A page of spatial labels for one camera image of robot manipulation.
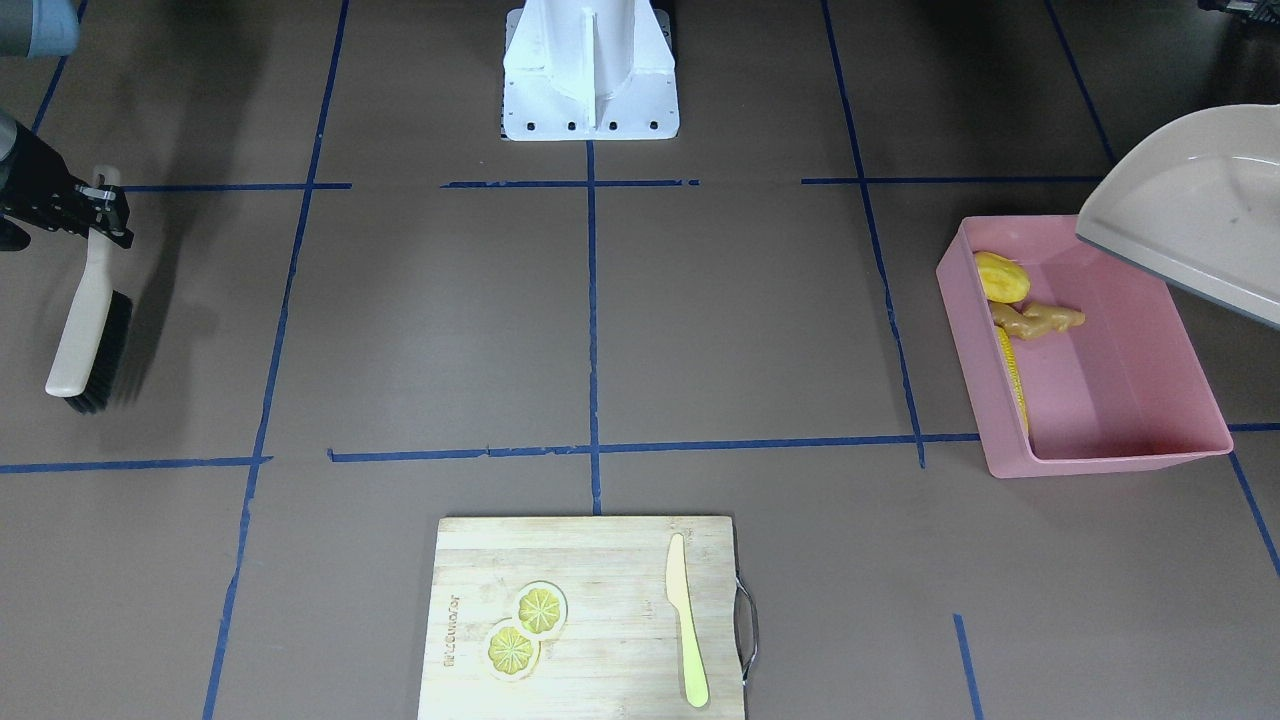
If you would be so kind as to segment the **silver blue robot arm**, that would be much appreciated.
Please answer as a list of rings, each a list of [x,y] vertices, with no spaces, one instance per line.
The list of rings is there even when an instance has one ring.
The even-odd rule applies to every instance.
[[[69,1],[5,1],[3,58],[69,56],[79,22]],[[132,246],[131,210],[115,167],[95,167],[90,179],[74,176],[59,151],[9,111],[3,113],[1,150],[3,251],[28,249],[31,227],[79,236],[92,261]]]

